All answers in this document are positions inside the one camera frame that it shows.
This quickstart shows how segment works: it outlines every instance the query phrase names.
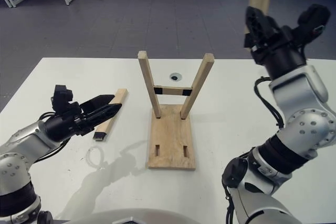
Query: black cable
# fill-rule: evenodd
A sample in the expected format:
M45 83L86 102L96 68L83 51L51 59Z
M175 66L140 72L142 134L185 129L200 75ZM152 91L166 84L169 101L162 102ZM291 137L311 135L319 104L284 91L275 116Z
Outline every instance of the black cable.
M55 115L54 112L46 112L46 113L43 113L40 117L39 117L39 120L43 120L45 118L51 118ZM57 153L59 153L66 145L67 143L69 142L70 139L67 139L65 141L63 141L59 147L57 147L56 149L52 150L51 152L47 153L46 155L40 157L38 160L36 160L34 162L34 164L40 162L40 161L43 161L43 160L46 160L47 158L50 158L54 155L56 155Z
M258 85L264 81L271 81L271 79L269 77L262 76L258 80L256 80L254 84L254 92L257 95L257 97L259 97L259 99L262 101L262 103L266 106L266 108L271 112L274 118L277 120L277 126L279 127L279 129L281 129L284 126L284 123L283 123L284 121L282 119L281 114L267 100L265 100L259 93Z
M52 152L47 153L43 157L40 157L37 161L34 162L34 164L36 164L40 161L46 160L47 158L50 158L50 157L56 155L57 153L59 153L67 145L69 140L70 139L65 140L63 143L61 143L61 145L57 149L53 150Z

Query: table surface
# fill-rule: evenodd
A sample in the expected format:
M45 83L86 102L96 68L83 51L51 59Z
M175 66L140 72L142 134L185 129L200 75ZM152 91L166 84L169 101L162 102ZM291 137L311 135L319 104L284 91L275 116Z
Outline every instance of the table surface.
M153 59L154 83L191 85L201 60ZM336 109L336 61L309 60L329 91ZM182 80L173 82L173 72ZM151 104L136 59L43 58L0 113L0 144L51 110L56 84L66 84L74 100L127 88L129 95L106 142L93 132L75 136L56 156L31 170L42 209L57 219L77 219L120 208L155 208L184 214L200 223L224 223L227 201L221 185L226 164L252 146L262 144L277 128L275 119L253 92L254 81L266 76L252 60L215 60L191 110L196 170L149 170ZM274 104L267 84L260 90ZM161 104L182 104L184 97L161 95ZM304 223L336 221L335 148L295 171L275 193Z

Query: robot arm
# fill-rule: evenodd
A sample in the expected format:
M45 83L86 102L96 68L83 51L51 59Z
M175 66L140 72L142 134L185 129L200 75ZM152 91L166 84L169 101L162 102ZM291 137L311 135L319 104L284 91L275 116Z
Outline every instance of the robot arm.
M270 75L269 87L284 113L286 127L245 156L233 159L223 173L223 186L230 193L227 199L239 223L300 223L271 195L294 170L316 158L317 149L336 143L336 114L327 105L328 92L315 68L306 65L302 49L321 34L329 16L328 9L313 5L292 30L279 28L258 9L247 9L251 54Z
M0 220L20 224L50 218L49 212L40 212L30 167L60 151L73 135L85 135L115 116L121 104L108 104L113 98L100 95L81 105L69 103L72 91L56 85L51 99L55 113L49 112L52 116L46 122L39 120L19 130L0 146Z

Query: black tape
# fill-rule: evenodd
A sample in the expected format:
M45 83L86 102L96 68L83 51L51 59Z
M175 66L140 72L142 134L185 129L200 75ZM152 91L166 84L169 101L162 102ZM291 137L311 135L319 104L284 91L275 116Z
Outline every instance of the black tape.
M93 135L93 139L96 141L103 141L106 135L107 134L105 132L95 132Z
M184 95L185 97L189 97L191 95L191 91L193 91L192 89L184 89L182 92L182 95Z
M162 94L162 91L163 91L162 88L154 87L154 93L155 94Z

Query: wooden base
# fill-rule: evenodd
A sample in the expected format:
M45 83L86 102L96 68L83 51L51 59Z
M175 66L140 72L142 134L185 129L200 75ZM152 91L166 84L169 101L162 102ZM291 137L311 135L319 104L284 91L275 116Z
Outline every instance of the wooden base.
M182 105L162 105L161 118L152 111L148 168L194 170L190 116L181 119Z

